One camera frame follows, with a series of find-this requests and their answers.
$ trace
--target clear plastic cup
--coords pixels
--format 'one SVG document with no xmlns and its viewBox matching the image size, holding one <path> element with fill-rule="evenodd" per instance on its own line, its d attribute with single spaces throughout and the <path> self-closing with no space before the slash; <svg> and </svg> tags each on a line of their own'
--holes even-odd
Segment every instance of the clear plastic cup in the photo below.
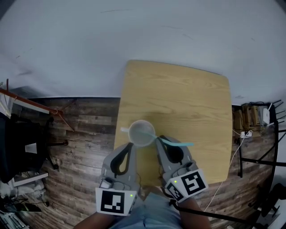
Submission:
<svg viewBox="0 0 286 229">
<path fill-rule="evenodd" d="M 155 139 L 155 129 L 151 123 L 145 120 L 138 120 L 128 128 L 120 128 L 121 131 L 127 132 L 129 141 L 137 147 L 150 145 Z"/>
</svg>

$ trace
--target black chair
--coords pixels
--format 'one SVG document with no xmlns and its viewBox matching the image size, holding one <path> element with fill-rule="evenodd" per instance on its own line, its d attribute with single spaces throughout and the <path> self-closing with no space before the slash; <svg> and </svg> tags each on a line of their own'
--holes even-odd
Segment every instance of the black chair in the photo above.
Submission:
<svg viewBox="0 0 286 229">
<path fill-rule="evenodd" d="M 39 123 L 33 123 L 29 119 L 19 118 L 12 114 L 9 119 L 0 113 L 0 179 L 8 183 L 16 174 L 26 171 L 38 172 L 45 159 L 48 159 L 54 169 L 54 165 L 48 153 L 48 146 L 67 145 L 62 143 L 48 144 L 46 142 L 49 124 L 54 119 L 50 118 L 41 130 Z M 37 145 L 37 153 L 28 153 L 25 146 Z"/>
</svg>

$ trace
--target electrical outlet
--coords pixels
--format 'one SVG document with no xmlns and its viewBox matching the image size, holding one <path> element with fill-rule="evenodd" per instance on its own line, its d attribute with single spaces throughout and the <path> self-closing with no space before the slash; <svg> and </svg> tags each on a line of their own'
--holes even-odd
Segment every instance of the electrical outlet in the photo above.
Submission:
<svg viewBox="0 0 286 229">
<path fill-rule="evenodd" d="M 240 137 L 241 138 L 249 138 L 249 137 L 252 137 L 252 131 L 242 131 L 240 132 Z"/>
</svg>

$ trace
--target table top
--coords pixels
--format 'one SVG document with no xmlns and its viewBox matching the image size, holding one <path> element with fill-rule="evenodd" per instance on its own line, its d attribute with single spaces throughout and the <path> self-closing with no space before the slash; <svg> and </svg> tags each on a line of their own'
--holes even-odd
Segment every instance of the table top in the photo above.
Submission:
<svg viewBox="0 0 286 229">
<path fill-rule="evenodd" d="M 140 119 L 151 122 L 157 136 L 193 142 L 190 153 L 208 183 L 227 179 L 232 112 L 226 77 L 183 66 L 131 60 L 126 67 L 115 148 L 128 142 L 120 127 L 129 127 Z M 154 145 L 138 149 L 137 171 L 141 185 L 161 185 Z"/>
</svg>

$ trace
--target wooden floor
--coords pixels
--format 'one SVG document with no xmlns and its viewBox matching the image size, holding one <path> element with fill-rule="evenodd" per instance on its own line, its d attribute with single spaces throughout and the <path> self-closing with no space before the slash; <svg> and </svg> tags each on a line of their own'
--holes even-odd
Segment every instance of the wooden floor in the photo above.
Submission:
<svg viewBox="0 0 286 229">
<path fill-rule="evenodd" d="M 68 140 L 68 146 L 50 147 L 52 160 L 59 165 L 53 170 L 45 162 L 43 170 L 49 173 L 44 179 L 47 188 L 44 199 L 50 202 L 47 208 L 38 206 L 42 213 L 22 213 L 21 217 L 33 229 L 72 229 L 77 223 L 96 211 L 95 188 L 98 187 L 101 166 L 104 158 L 114 147 L 114 134 L 119 108 L 119 99 L 38 99 L 37 102 L 51 108 L 64 110 L 64 116 L 75 132 L 58 117 L 50 128 L 49 141 Z M 21 117 L 44 125 L 48 115 L 29 109 L 21 111 Z M 263 137 L 245 139 L 242 145 L 243 156 L 256 159 L 262 156 L 274 144 L 273 129 Z M 233 142 L 232 155 L 237 149 Z M 238 153 L 229 170 L 228 179 L 222 183 L 213 202 L 207 209 L 215 212 L 246 219 L 254 216 L 255 210 L 248 204 L 256 199 L 257 185 L 263 184 L 270 176 L 272 167 L 244 162 L 244 177 L 239 172 Z M 274 152 L 265 159 L 273 160 Z M 204 210 L 221 183 L 210 184 L 210 188 L 197 195 L 199 205 Z M 29 196 L 31 203 L 35 199 Z M 214 229 L 225 229 L 233 225 L 218 219 L 210 219 Z M 235 224 L 237 228 L 249 228 Z"/>
</svg>

